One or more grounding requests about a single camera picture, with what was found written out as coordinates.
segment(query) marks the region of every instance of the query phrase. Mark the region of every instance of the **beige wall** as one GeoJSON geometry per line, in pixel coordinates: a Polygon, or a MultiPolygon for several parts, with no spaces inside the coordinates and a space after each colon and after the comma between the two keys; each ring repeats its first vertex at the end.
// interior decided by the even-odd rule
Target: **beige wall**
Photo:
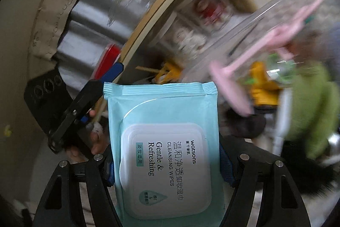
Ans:
{"type": "Polygon", "coordinates": [[[0,1],[0,194],[10,201],[27,193],[30,181],[25,178],[33,166],[27,153],[35,153],[32,150],[44,138],[23,100],[28,41],[39,3],[40,0],[0,1]],[[8,124],[13,133],[4,140],[3,129],[8,124]],[[23,164],[26,174],[22,172],[23,164]]]}

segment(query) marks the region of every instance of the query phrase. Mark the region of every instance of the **green fabric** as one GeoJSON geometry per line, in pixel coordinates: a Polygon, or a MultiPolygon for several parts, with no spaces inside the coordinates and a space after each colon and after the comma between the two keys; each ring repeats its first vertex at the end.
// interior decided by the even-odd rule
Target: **green fabric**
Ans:
{"type": "Polygon", "coordinates": [[[339,89],[330,81],[323,64],[309,62],[297,69],[292,90],[291,123],[286,140],[305,137],[306,155],[316,159],[325,151],[327,138],[339,123],[339,89]]]}

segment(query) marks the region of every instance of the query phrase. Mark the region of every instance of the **white plastic lid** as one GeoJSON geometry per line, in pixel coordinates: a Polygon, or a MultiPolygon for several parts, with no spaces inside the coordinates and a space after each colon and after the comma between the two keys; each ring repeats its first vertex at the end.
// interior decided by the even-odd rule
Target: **white plastic lid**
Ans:
{"type": "Polygon", "coordinates": [[[211,202],[207,142],[194,123],[128,127],[119,175],[125,210],[137,219],[189,216],[211,202]]]}

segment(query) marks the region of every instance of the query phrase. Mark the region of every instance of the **teal label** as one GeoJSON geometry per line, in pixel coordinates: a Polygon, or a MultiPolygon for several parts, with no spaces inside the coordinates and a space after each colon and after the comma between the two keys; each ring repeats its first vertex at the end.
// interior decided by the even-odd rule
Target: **teal label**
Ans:
{"type": "Polygon", "coordinates": [[[143,143],[136,143],[136,166],[144,166],[143,143]]]}
{"type": "Polygon", "coordinates": [[[167,198],[167,196],[155,191],[142,191],[139,194],[139,201],[146,206],[154,205],[167,198]]]}

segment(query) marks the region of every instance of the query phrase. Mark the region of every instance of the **cleansing wipes package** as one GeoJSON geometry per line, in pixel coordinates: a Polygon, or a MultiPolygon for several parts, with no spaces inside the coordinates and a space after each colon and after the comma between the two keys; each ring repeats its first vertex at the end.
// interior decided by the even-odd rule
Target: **cleansing wipes package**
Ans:
{"type": "Polygon", "coordinates": [[[215,84],[105,83],[104,95],[123,226],[219,226],[215,84]]]}

